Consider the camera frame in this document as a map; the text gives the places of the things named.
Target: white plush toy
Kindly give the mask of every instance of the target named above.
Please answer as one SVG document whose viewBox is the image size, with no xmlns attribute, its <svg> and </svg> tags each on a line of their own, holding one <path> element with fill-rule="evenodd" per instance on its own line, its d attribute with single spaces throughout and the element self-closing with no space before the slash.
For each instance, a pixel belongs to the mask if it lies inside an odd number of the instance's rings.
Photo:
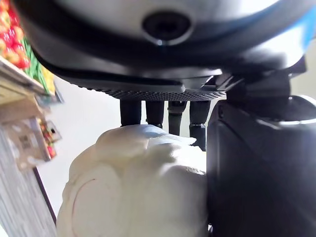
<svg viewBox="0 0 316 237">
<path fill-rule="evenodd" d="M 58 237 L 207 236 L 206 156 L 151 125 L 103 133 L 70 167 Z"/>
</svg>

